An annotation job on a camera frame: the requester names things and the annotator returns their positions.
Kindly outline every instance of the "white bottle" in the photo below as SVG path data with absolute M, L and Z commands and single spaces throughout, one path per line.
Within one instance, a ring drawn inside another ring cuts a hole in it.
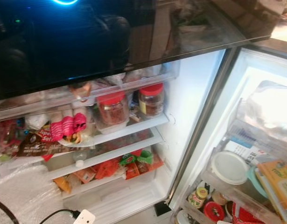
M 87 158 L 87 151 L 76 151 L 73 152 L 73 159 L 76 162 L 76 167 L 82 167 L 84 165 L 84 160 Z

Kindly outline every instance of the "blue light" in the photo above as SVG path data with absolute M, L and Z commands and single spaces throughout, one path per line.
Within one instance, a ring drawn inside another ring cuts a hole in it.
M 73 0 L 73 1 L 70 1 L 70 2 L 63 2 L 63 1 L 60 1 L 60 0 L 53 0 L 54 2 L 60 4 L 60 5 L 64 5 L 64 6 L 68 6 L 68 5 L 72 5 L 74 3 L 76 3 L 78 0 Z

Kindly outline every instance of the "black glass freezer door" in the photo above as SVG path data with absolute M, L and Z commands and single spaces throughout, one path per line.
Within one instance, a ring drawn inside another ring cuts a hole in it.
M 0 99 L 268 37 L 285 0 L 0 0 Z

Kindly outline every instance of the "black cable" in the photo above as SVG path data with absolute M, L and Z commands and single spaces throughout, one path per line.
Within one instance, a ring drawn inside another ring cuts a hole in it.
M 14 214 L 11 212 L 10 209 L 7 208 L 3 203 L 0 202 L 0 209 L 3 210 L 7 216 L 13 221 L 14 224 L 19 224 L 19 221 L 17 218 L 14 216 Z
M 73 216 L 73 218 L 75 218 L 75 219 L 80 215 L 80 211 L 73 211 L 73 210 L 70 210 L 70 209 L 60 209 L 60 210 L 57 210 L 57 211 L 53 212 L 51 215 L 48 215 L 44 220 L 42 220 L 40 222 L 40 224 L 43 224 L 49 218 L 51 218 L 52 216 L 54 216 L 55 214 L 57 214 L 58 212 L 61 212 L 61 211 L 68 211 Z

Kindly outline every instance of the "power plug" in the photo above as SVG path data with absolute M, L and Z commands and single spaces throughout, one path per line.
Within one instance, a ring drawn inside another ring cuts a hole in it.
M 91 214 L 88 210 L 84 209 L 74 221 L 74 224 L 93 224 L 96 217 Z

